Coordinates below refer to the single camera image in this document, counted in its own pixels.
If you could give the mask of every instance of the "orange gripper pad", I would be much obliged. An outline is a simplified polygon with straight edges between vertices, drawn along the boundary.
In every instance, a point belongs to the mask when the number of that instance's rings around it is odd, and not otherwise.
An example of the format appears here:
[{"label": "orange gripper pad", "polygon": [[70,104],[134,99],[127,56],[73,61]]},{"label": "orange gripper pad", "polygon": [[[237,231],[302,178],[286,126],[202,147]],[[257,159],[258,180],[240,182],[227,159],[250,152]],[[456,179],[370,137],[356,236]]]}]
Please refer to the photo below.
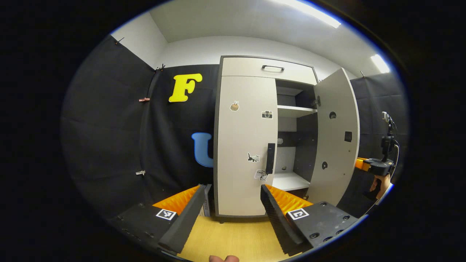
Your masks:
[{"label": "orange gripper pad", "polygon": [[175,194],[169,198],[166,198],[160,202],[153,204],[153,206],[174,211],[178,215],[181,215],[181,212],[183,212],[184,208],[186,207],[186,205],[191,200],[192,196],[194,195],[194,193],[196,193],[200,186],[201,185],[197,185],[190,189],[179,192],[178,194]]},{"label": "orange gripper pad", "polygon": [[367,163],[364,163],[364,160],[366,160],[366,159],[357,158],[355,168],[359,168],[359,169],[364,170],[364,171],[369,170],[370,165],[367,164]]},{"label": "orange gripper pad", "polygon": [[286,215],[286,213],[288,213],[289,211],[313,205],[309,201],[306,201],[300,197],[297,197],[291,193],[288,193],[276,187],[267,184],[266,187],[269,189],[270,193],[272,193],[272,196],[274,196],[275,201],[277,201],[277,204],[280,207],[283,215]]}]

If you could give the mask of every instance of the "white cabinet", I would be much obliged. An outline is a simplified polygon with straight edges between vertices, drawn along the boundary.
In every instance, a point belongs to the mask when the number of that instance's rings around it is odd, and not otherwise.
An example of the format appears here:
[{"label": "white cabinet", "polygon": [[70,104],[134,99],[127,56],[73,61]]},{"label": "white cabinet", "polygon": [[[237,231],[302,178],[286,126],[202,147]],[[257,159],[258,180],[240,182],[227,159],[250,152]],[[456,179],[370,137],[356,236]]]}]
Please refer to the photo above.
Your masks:
[{"label": "white cabinet", "polygon": [[[358,145],[356,100],[343,69],[317,83],[312,67],[221,58],[214,130],[217,216],[265,216],[262,184],[285,191],[308,188],[310,202],[336,206],[351,179]],[[266,169],[266,181],[254,177]]]}]

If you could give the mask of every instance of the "hand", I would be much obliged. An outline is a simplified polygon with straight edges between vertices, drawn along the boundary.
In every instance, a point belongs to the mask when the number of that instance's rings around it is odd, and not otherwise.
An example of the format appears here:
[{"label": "hand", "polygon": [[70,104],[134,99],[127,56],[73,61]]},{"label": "hand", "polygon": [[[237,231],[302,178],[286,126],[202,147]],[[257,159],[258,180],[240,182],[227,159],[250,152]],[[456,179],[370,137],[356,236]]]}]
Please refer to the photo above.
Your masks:
[{"label": "hand", "polygon": [[216,255],[211,255],[209,257],[209,262],[240,262],[240,259],[235,255],[228,255],[225,260],[223,260]]},{"label": "hand", "polygon": [[376,189],[377,179],[380,179],[380,181],[382,182],[380,184],[380,191],[376,196],[377,199],[380,199],[384,195],[385,191],[387,191],[388,186],[390,185],[390,174],[387,174],[386,176],[374,175],[374,182],[372,183],[372,186],[370,187],[369,192],[372,192]]}]

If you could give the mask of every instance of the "blue letter u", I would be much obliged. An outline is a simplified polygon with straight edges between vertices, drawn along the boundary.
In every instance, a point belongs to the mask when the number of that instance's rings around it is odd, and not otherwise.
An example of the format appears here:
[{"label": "blue letter u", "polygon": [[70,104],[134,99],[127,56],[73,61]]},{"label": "blue letter u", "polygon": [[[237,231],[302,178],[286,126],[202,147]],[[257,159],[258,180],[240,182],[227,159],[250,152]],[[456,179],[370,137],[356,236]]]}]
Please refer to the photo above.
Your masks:
[{"label": "blue letter u", "polygon": [[196,161],[206,167],[213,167],[213,159],[207,154],[208,141],[212,138],[209,133],[194,133],[191,135],[194,139],[194,158]]}]

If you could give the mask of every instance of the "drawer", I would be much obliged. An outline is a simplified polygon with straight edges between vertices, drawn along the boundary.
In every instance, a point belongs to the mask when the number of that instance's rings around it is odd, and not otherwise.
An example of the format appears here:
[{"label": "drawer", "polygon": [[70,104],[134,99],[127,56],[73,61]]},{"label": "drawer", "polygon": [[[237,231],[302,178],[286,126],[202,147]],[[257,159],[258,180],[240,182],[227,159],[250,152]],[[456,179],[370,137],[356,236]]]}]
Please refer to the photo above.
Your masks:
[{"label": "drawer", "polygon": [[[263,65],[274,67],[262,68]],[[222,76],[259,76],[317,84],[312,67],[266,58],[224,57]]]}]

